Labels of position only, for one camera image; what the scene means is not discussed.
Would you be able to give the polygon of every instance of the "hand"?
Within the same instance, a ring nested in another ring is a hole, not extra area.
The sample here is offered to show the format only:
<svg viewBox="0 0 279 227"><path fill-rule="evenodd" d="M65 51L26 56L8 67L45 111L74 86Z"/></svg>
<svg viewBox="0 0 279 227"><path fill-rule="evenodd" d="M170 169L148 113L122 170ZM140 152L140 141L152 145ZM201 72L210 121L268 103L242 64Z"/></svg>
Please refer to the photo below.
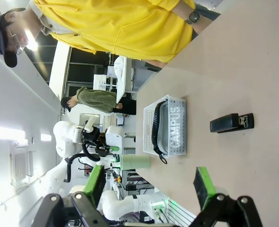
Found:
<svg viewBox="0 0 279 227"><path fill-rule="evenodd" d="M122 103L118 103L118 105L116 106L116 109L122 109Z"/></svg>

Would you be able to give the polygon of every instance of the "man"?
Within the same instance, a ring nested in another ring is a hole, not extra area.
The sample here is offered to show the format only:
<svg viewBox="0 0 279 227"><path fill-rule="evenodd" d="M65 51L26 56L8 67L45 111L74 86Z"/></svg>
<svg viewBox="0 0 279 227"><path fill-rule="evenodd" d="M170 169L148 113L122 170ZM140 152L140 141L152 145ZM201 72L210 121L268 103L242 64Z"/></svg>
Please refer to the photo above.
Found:
<svg viewBox="0 0 279 227"><path fill-rule="evenodd" d="M116 103L116 93L111 91L88 90L82 87L76 95L64 97L61 100L63 108L70 112L78 103L87 105L105 113L122 113L136 115L136 101L128 98L121 98Z"/></svg>
<svg viewBox="0 0 279 227"><path fill-rule="evenodd" d="M0 16L0 54L15 67L16 54L42 31L87 52L162 68L218 15L193 0L31 0Z"/></svg>

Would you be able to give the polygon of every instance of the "wristwatch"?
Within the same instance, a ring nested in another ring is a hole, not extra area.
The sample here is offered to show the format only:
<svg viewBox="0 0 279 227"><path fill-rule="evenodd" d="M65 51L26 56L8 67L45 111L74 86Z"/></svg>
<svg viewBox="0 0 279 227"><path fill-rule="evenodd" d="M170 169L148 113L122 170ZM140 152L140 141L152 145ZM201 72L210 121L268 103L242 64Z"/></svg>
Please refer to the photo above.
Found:
<svg viewBox="0 0 279 227"><path fill-rule="evenodd" d="M196 23L199 20L199 18L200 15L195 10L193 10L189 15L188 19L186 19L186 23L188 23L189 25L192 23Z"/></svg>

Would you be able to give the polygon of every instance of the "watch face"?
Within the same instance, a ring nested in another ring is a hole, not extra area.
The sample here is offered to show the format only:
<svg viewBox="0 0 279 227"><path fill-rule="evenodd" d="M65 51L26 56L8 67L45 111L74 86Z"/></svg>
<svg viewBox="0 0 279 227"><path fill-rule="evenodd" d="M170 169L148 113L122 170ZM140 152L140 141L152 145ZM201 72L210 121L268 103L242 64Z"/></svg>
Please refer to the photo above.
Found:
<svg viewBox="0 0 279 227"><path fill-rule="evenodd" d="M196 11L193 11L189 16L189 20L192 21L193 23L197 22L199 18L200 15Z"/></svg>

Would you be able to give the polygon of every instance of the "olive green jacket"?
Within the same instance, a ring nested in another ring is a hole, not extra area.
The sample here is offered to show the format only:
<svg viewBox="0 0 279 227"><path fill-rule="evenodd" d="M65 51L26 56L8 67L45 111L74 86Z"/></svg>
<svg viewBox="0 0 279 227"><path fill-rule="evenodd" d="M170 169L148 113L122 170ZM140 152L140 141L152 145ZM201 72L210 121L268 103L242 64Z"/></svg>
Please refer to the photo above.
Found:
<svg viewBox="0 0 279 227"><path fill-rule="evenodd" d="M88 90L86 87L82 87L77 90L76 95L81 104L105 113L113 112L113 108L117 106L115 92Z"/></svg>

